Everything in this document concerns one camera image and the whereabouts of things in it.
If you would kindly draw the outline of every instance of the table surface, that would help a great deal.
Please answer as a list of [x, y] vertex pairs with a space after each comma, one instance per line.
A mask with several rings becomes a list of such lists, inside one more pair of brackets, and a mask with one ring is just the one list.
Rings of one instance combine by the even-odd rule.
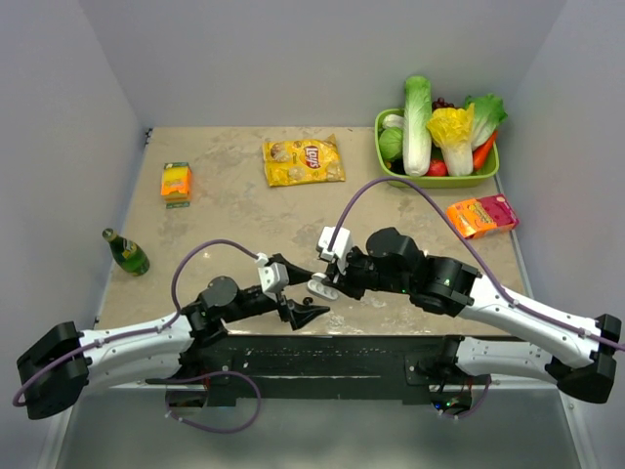
[[[345, 165], [345, 183], [269, 188], [261, 153], [263, 141], [337, 138]], [[187, 161], [193, 173], [190, 207], [166, 209], [159, 187], [163, 164]], [[372, 128], [347, 127], [201, 127], [156, 128], [128, 212], [124, 235], [137, 242], [150, 259], [150, 270], [130, 277], [115, 268], [98, 328], [113, 328], [154, 320], [170, 314], [172, 273], [197, 244], [214, 238], [236, 240], [253, 252], [282, 253], [306, 269], [323, 272], [315, 246], [324, 226], [334, 226], [343, 207], [362, 185], [381, 176]], [[428, 190], [443, 208], [470, 197], [497, 193], [494, 180], [477, 188]], [[438, 214], [416, 192], [386, 183], [368, 191], [346, 222], [356, 245], [375, 231], [395, 226], [412, 236], [419, 248], [433, 255], [457, 258], [475, 265]], [[499, 279], [522, 292], [522, 282], [510, 234], [495, 234], [471, 243]], [[251, 259], [227, 246], [198, 254], [179, 281], [181, 303], [217, 276], [229, 276], [241, 287], [258, 283]], [[303, 285], [286, 295], [298, 302], [308, 296]], [[407, 297], [367, 292], [360, 302], [341, 298], [332, 311], [299, 331], [291, 331], [277, 313], [228, 324], [236, 333], [260, 334], [501, 334], [493, 327], [469, 320], [426, 314]]]

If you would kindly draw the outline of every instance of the bottle cap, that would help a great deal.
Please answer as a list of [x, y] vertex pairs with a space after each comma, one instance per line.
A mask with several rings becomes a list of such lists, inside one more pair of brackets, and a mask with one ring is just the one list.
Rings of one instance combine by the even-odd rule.
[[107, 228], [102, 232], [102, 237], [107, 241], [113, 241], [115, 238], [117, 238], [117, 233], [113, 228]]

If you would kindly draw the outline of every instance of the green lettuce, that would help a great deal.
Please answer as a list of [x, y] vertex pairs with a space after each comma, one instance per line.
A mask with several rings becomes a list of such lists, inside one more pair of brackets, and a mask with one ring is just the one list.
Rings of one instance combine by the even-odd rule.
[[471, 132], [471, 148], [476, 149], [486, 143], [492, 133], [506, 120], [508, 114], [504, 110], [504, 100], [492, 93], [486, 96], [465, 100], [465, 109], [470, 104], [476, 105]]
[[398, 127], [389, 127], [378, 140], [380, 155], [385, 161], [395, 161], [401, 157], [401, 147], [403, 145], [403, 130]]

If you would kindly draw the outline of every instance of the white wall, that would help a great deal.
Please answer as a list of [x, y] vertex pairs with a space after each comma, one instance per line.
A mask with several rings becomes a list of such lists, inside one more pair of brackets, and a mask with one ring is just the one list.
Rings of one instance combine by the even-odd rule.
[[372, 125], [403, 80], [512, 98], [564, 0], [80, 0], [149, 125]]
[[16, 359], [92, 325], [141, 156], [141, 127], [76, 0], [0, 6], [0, 467], [32, 468], [49, 421], [11, 407]]
[[[539, 300], [625, 320], [625, 3], [568, 0], [509, 106], [501, 176]], [[625, 465], [625, 357], [610, 401], [584, 405], [602, 468]]]

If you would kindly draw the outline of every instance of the red tomato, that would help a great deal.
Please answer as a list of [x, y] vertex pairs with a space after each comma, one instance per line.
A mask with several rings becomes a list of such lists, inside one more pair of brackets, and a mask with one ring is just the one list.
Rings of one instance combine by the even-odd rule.
[[444, 161], [440, 159], [433, 159], [430, 161], [430, 169], [426, 173], [426, 176], [446, 176], [447, 175], [447, 166], [445, 166]]

